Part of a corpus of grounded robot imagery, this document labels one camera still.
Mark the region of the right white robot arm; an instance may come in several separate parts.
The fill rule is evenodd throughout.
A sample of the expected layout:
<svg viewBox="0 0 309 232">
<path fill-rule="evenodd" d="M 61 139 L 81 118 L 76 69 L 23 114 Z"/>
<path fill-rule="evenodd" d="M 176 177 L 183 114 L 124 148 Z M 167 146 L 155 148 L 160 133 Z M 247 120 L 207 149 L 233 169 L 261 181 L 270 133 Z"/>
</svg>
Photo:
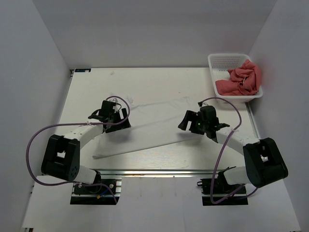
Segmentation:
<svg viewBox="0 0 309 232">
<path fill-rule="evenodd" d="M 273 139 L 249 137 L 220 123 L 213 106 L 203 106 L 199 112 L 186 111 L 178 128 L 184 131 L 188 123 L 191 123 L 190 132 L 206 135 L 244 156 L 244 166 L 226 168 L 218 173 L 218 188 L 222 192 L 228 193 L 241 184 L 261 188 L 288 176 L 287 166 Z"/>
</svg>

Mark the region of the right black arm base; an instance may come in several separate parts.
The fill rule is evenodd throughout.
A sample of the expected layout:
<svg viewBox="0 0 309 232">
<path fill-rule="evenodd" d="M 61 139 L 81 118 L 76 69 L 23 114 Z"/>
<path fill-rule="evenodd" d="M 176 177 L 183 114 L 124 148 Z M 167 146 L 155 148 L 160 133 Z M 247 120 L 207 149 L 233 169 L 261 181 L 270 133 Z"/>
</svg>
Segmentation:
<svg viewBox="0 0 309 232">
<path fill-rule="evenodd" d="M 241 189 L 234 195 L 228 197 L 226 200 L 217 204 L 218 206 L 248 205 L 248 200 L 247 198 L 245 198 L 247 193 L 246 188 L 240 184 L 229 185 L 225 180 L 224 172 L 232 168 L 234 167 L 228 167 L 218 172 L 218 175 L 214 180 L 213 200 L 218 201 L 232 191 L 236 190 L 237 188 L 241 187 Z M 211 202 L 210 198 L 211 178 L 200 179 L 197 182 L 197 186 L 201 188 L 203 206 L 215 206 L 215 204 Z"/>
</svg>

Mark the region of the white t shirt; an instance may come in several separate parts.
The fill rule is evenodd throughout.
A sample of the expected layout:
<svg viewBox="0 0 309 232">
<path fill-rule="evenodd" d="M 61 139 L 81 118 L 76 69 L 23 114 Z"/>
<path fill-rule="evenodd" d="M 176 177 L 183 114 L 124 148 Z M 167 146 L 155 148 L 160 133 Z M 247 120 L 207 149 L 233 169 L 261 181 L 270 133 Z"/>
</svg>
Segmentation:
<svg viewBox="0 0 309 232">
<path fill-rule="evenodd" d="M 187 110 L 193 110 L 190 97 L 130 106 L 130 128 L 104 133 L 94 139 L 94 159 L 169 145 L 202 135 L 183 131 L 178 125 Z"/>
</svg>

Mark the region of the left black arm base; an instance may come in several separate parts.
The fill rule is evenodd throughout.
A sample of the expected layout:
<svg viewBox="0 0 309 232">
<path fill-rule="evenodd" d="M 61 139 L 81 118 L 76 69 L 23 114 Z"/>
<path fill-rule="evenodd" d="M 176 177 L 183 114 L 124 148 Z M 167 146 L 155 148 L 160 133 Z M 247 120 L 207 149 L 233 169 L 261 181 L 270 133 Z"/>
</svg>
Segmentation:
<svg viewBox="0 0 309 232">
<path fill-rule="evenodd" d="M 70 198 L 71 205 L 117 205 L 121 194 L 121 178 L 108 178 L 97 171 L 95 184 L 100 186 L 74 186 Z"/>
</svg>

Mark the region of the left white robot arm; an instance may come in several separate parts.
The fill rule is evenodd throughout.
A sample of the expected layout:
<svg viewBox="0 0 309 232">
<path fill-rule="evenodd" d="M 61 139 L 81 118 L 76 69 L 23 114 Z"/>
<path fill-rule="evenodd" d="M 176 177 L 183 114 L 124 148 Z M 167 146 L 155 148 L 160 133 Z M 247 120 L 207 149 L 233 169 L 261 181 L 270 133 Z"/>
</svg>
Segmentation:
<svg viewBox="0 0 309 232">
<path fill-rule="evenodd" d="M 81 149 L 94 138 L 114 131 L 130 128 L 130 107 L 124 102 L 107 98 L 86 122 L 64 135 L 52 135 L 47 143 L 41 172 L 68 182 L 81 183 L 92 193 L 101 190 L 102 181 L 97 171 L 80 164 Z"/>
</svg>

